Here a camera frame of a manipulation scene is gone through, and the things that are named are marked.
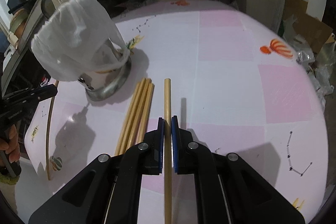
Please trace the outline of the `person left hand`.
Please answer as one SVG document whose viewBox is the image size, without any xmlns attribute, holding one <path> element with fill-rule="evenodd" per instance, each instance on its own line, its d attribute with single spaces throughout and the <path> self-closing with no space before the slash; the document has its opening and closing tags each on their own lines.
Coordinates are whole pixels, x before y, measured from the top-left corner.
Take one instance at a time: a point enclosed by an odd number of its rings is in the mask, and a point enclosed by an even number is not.
<svg viewBox="0 0 336 224">
<path fill-rule="evenodd" d="M 9 162 L 18 162 L 20 159 L 20 149 L 18 143 L 18 133 L 15 125 L 9 130 L 9 141 L 1 139 L 1 151 L 9 156 Z"/>
</svg>

